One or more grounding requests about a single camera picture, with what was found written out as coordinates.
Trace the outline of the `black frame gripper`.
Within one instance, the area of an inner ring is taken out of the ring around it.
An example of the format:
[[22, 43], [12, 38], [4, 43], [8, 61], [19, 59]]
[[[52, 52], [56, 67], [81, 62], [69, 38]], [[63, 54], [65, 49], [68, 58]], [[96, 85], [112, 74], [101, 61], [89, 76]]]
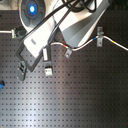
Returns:
[[20, 62], [18, 66], [18, 78], [21, 81], [25, 80], [26, 76], [26, 70], [28, 69], [30, 72], [33, 72], [39, 61], [42, 59], [45, 67], [45, 75], [46, 76], [52, 76], [53, 70], [52, 70], [52, 64], [51, 64], [51, 48], [50, 46], [46, 46], [44, 49], [46, 52], [44, 53], [43, 50], [39, 52], [39, 55], [37, 57], [34, 57], [28, 50], [28, 53], [33, 57], [34, 62], [32, 65], [28, 63], [28, 60], [25, 60], [21, 53], [23, 52], [23, 49], [25, 48], [24, 43], [21, 43], [18, 50], [16, 51], [16, 56], [19, 58]]

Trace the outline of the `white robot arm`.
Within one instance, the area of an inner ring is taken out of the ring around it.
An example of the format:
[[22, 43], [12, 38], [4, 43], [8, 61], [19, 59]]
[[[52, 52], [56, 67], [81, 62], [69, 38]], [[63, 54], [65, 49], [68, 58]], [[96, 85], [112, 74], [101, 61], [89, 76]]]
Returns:
[[65, 56], [82, 46], [92, 34], [111, 0], [21, 0], [19, 15], [24, 35], [16, 52], [20, 63], [18, 78], [33, 71], [43, 59], [45, 75], [53, 74], [52, 45], [62, 45]]

